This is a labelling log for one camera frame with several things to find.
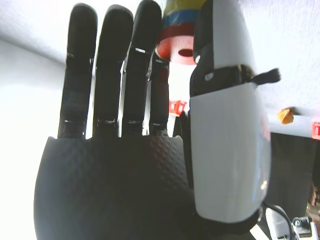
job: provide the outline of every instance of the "stacked rings toy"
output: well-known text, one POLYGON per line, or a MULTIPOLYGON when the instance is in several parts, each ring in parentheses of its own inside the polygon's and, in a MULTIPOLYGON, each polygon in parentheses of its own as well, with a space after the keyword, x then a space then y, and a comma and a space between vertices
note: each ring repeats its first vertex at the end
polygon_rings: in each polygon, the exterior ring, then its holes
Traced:
POLYGON ((162 31, 156 47, 165 60, 194 65, 193 45, 195 24, 206 0, 167 0, 162 19, 162 31))

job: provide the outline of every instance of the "blue stripe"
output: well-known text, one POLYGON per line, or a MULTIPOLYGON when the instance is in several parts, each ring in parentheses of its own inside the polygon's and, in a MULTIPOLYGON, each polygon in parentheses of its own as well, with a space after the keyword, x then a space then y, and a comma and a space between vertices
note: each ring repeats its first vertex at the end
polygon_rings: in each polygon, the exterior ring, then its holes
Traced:
POLYGON ((171 25, 179 25, 182 23, 195 23, 198 13, 198 9, 187 9, 173 12, 162 19, 162 27, 166 28, 171 25))

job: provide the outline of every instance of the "yellow stripe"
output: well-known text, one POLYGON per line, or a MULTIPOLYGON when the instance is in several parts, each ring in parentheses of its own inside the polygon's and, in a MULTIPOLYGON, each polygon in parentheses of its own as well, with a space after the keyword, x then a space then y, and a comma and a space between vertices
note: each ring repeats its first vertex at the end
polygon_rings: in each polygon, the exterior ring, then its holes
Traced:
POLYGON ((172 0, 168 1, 163 16, 186 9, 200 9, 206 0, 172 0))

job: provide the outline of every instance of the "colorful cylinder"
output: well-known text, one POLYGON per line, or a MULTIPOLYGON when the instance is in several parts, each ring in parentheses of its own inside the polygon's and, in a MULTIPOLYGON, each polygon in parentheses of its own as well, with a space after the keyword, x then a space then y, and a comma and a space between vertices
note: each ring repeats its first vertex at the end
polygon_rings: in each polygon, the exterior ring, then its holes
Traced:
POLYGON ((193 45, 198 13, 206 0, 168 0, 162 19, 162 32, 156 47, 165 60, 194 65, 193 45))

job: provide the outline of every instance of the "hole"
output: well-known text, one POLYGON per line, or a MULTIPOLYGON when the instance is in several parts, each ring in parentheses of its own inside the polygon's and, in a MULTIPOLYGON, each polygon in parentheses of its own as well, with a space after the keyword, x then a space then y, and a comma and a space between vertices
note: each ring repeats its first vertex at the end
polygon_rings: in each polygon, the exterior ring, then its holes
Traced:
POLYGON ((194 52, 191 49, 181 49, 178 52, 179 55, 181 55, 182 57, 192 57, 194 52))

